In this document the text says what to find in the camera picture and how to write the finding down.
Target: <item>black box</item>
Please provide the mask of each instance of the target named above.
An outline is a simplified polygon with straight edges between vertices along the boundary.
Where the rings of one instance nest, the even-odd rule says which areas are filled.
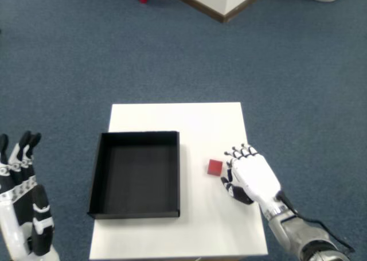
[[[179,217],[179,132],[102,133],[88,214]]]

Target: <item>floor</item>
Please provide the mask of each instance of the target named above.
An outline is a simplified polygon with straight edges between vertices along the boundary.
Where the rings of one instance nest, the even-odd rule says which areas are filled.
[[[112,103],[232,101],[296,208],[366,259],[365,1],[258,0],[223,25],[179,0],[0,0],[0,132],[43,135],[61,260],[88,259]],[[294,260],[265,229],[270,255],[250,260]]]

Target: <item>black cable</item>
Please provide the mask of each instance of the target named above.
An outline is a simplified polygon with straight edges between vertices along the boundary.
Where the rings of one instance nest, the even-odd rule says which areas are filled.
[[[337,235],[333,234],[332,231],[327,226],[325,226],[323,222],[321,222],[320,220],[316,220],[316,219],[309,219],[299,214],[298,211],[294,209],[293,205],[291,204],[291,201],[287,198],[286,194],[283,191],[279,191],[276,195],[276,198],[282,201],[287,206],[287,208],[289,208],[295,214],[295,216],[299,217],[300,219],[306,222],[313,223],[313,224],[319,224],[330,236],[332,236],[336,241],[338,241],[340,244],[342,244],[344,247],[348,249],[348,251],[345,253],[346,255],[349,253],[355,252],[355,249],[351,245],[343,241]]]

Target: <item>robot wrist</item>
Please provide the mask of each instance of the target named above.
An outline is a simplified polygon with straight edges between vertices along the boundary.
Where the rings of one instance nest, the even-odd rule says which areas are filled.
[[[288,210],[287,206],[282,201],[277,200],[275,197],[269,201],[260,202],[259,204],[264,217],[268,221]]]

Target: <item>robot finger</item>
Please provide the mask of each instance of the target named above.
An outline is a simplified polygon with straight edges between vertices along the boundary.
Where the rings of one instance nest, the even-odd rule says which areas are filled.
[[[13,178],[9,172],[7,164],[6,149],[9,139],[6,134],[0,136],[0,202],[12,199],[12,190],[14,188]]]
[[[31,189],[36,185],[36,176],[33,168],[33,149],[38,145],[41,140],[41,134],[32,134],[29,140],[29,144],[24,148],[23,153],[23,167],[22,175],[26,186]]]
[[[41,140],[41,133],[35,133],[30,137],[29,140],[29,148],[27,150],[27,152],[25,153],[25,155],[31,159],[32,155],[33,155],[33,149],[38,145],[38,143]]]
[[[50,251],[52,245],[54,222],[46,191],[42,185],[34,187],[32,190],[32,198],[32,251],[37,256],[43,256]]]
[[[253,203],[253,201],[247,196],[242,187],[234,186],[224,177],[221,178],[221,181],[231,197],[247,205]]]
[[[24,174],[22,172],[22,166],[24,165],[23,164],[24,148],[28,145],[29,140],[30,140],[30,131],[26,131],[24,132],[19,142],[14,146],[14,149],[9,157],[9,171],[15,184],[13,201],[22,197],[26,192],[23,187]]]
[[[232,177],[232,165],[230,162],[227,161],[227,176],[228,176],[228,181],[232,182],[233,177]]]
[[[244,146],[244,144],[241,145],[241,153],[243,155],[243,157],[247,158],[248,156],[251,155],[251,153],[248,151],[248,149]]]
[[[236,150],[235,148],[232,148],[231,151],[226,151],[224,152],[224,155],[229,155],[229,156],[232,156],[233,158],[236,158],[236,159],[239,159],[242,157],[242,154]]]
[[[243,143],[242,148],[244,149],[244,151],[247,151],[250,155],[255,156],[256,154],[258,154],[259,152],[256,151],[255,148],[253,148],[251,145],[245,144]]]

